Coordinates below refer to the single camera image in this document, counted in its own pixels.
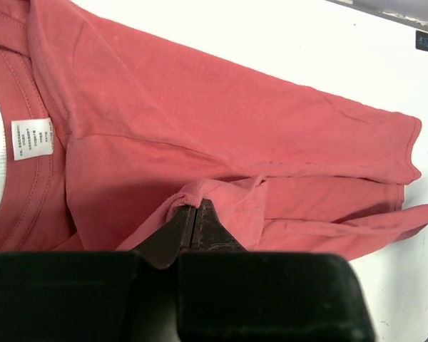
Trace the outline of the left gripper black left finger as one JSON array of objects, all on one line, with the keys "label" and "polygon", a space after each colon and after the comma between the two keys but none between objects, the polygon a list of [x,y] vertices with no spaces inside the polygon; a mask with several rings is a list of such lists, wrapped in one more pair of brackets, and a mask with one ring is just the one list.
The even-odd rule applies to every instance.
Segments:
[{"label": "left gripper black left finger", "polygon": [[130,252],[0,252],[0,341],[177,341],[175,254],[196,210],[180,208]]}]

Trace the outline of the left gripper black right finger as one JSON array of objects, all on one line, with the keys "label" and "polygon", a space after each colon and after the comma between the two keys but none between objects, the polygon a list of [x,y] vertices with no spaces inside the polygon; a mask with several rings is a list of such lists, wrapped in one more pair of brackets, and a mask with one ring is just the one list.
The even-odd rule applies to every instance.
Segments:
[{"label": "left gripper black right finger", "polygon": [[360,283],[334,254],[248,252],[211,201],[177,260],[182,341],[373,341]]}]

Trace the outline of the pink t shirt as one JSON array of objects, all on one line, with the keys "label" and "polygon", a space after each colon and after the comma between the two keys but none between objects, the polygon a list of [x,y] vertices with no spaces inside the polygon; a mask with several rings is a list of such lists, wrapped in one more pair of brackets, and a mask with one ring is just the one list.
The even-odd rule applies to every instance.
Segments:
[{"label": "pink t shirt", "polygon": [[0,1],[0,251],[130,250],[184,205],[250,251],[352,260],[417,234],[415,117],[103,19]]}]

